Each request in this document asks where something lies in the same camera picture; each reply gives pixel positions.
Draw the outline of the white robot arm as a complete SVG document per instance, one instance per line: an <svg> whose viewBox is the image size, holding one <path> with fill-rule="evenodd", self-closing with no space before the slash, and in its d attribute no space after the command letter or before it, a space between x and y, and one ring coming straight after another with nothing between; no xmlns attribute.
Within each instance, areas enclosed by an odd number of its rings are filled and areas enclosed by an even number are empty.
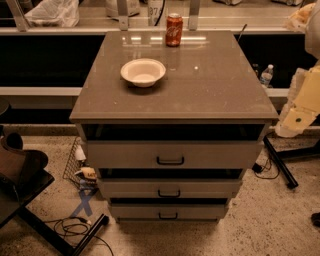
<svg viewBox="0 0 320 256"><path fill-rule="evenodd" d="M308 70L298 68L291 79L275 126L278 136L290 138L302 134L320 114L320 0L294 12L286 27L305 34L305 51L317 60Z"/></svg>

